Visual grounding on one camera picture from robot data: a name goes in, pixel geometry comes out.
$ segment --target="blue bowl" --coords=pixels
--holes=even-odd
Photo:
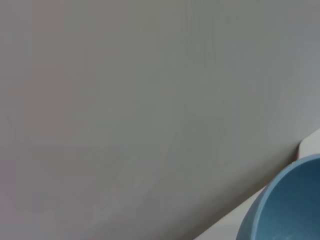
[[[293,162],[272,180],[236,240],[320,240],[320,154]]]

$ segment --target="white surface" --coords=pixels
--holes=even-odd
[[[306,137],[299,145],[298,159],[320,153],[320,129]],[[235,240],[239,227],[252,203],[262,190],[255,193],[195,240]]]
[[[252,195],[229,214],[221,218],[195,240],[235,240],[242,220],[261,191]]]

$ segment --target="gray wall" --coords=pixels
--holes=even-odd
[[[1,1],[0,239],[195,237],[320,127],[319,12]]]

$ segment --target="white countertop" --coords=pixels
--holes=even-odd
[[[318,153],[320,153],[320,129],[300,143],[298,159]],[[235,240],[242,220],[261,191],[262,189],[221,218],[195,240]]]

